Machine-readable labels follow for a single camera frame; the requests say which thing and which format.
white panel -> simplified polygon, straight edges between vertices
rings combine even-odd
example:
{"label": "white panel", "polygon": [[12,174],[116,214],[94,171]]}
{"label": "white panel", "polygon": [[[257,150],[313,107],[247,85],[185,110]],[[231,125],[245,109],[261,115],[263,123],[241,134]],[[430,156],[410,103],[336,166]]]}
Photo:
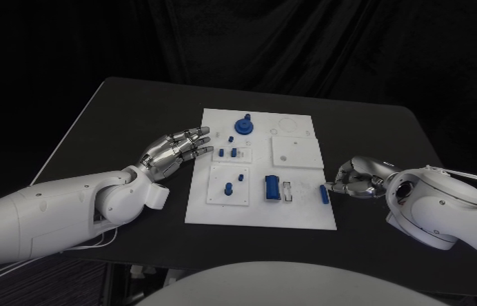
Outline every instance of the white panel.
{"label": "white panel", "polygon": [[[237,147],[237,156],[232,156],[232,148],[227,146],[218,146],[214,149],[212,160],[219,163],[251,163],[251,148]],[[219,151],[224,149],[224,156],[219,155]]]}
{"label": "white panel", "polygon": [[317,139],[273,137],[274,166],[290,168],[322,168],[323,160]]}
{"label": "white panel", "polygon": [[[254,132],[241,135],[235,122],[251,114]],[[322,169],[274,167],[271,137],[294,137],[316,140],[312,117],[306,115],[203,110],[202,125],[211,127],[211,145],[215,150],[225,147],[252,150],[252,164],[214,161],[214,153],[198,157],[193,167],[186,223],[209,225],[247,225],[257,227],[287,227],[336,230],[332,203],[323,204],[319,187],[325,183]],[[250,169],[248,206],[214,205],[206,202],[211,180],[211,166],[242,167]],[[265,176],[280,177],[291,184],[293,201],[265,201]]]}
{"label": "white panel", "polygon": [[[248,168],[212,165],[206,203],[218,205],[248,206]],[[232,184],[232,194],[225,193],[227,183]]]}

robotic hand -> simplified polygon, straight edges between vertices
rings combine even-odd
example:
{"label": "robotic hand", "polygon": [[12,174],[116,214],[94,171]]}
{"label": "robotic hand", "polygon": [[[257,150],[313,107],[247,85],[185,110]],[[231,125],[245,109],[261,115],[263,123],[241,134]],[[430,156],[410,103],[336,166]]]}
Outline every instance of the robotic hand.
{"label": "robotic hand", "polygon": [[0,263],[61,252],[133,221],[144,205],[160,210],[169,189],[157,182],[214,151],[199,148],[208,133],[201,127],[163,136],[123,171],[45,182],[0,198]]}
{"label": "robotic hand", "polygon": [[431,166],[401,170],[385,161],[356,156],[325,186],[358,198],[387,195],[388,222],[424,244],[450,249],[461,239],[477,249],[477,189],[448,172],[477,179]]}

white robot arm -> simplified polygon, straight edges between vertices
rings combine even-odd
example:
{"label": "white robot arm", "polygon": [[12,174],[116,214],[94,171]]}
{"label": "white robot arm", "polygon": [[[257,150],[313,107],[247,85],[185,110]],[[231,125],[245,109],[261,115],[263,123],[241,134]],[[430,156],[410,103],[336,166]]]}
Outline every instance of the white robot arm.
{"label": "white robot arm", "polygon": [[325,186],[358,198],[387,195],[388,222],[424,244],[450,249],[461,239],[477,249],[477,189],[447,172],[477,178],[430,166],[401,171],[384,161],[356,156]]}
{"label": "white robot arm", "polygon": [[[61,252],[134,220],[144,205],[160,210],[159,182],[183,161],[214,151],[208,127],[163,136],[123,171],[32,185],[0,198],[0,263]],[[103,219],[95,221],[95,209]]]}

black curtain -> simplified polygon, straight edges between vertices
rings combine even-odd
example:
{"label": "black curtain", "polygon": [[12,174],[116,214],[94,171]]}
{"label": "black curtain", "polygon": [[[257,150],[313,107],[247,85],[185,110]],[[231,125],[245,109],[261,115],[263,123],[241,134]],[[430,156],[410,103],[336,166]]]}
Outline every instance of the black curtain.
{"label": "black curtain", "polygon": [[45,156],[108,76],[397,103],[428,123],[446,92],[417,105],[397,65],[423,1],[5,0],[5,148]]}

blue object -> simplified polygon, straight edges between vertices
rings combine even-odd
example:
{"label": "blue object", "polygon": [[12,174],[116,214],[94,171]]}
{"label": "blue object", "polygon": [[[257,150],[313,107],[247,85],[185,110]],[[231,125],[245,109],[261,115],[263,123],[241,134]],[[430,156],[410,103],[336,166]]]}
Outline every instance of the blue object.
{"label": "blue object", "polygon": [[320,192],[322,192],[323,203],[325,204],[329,204],[330,203],[330,199],[329,199],[329,193],[326,192],[325,185],[320,185]]}
{"label": "blue object", "polygon": [[235,131],[241,135],[248,135],[254,131],[254,123],[251,122],[251,115],[247,114],[244,119],[235,122]]}
{"label": "blue object", "polygon": [[232,194],[232,184],[231,183],[227,183],[225,193],[227,193],[228,196]]}
{"label": "blue object", "polygon": [[267,187],[265,200],[268,201],[281,200],[278,182],[280,182],[278,176],[274,175],[265,176],[265,187]]}

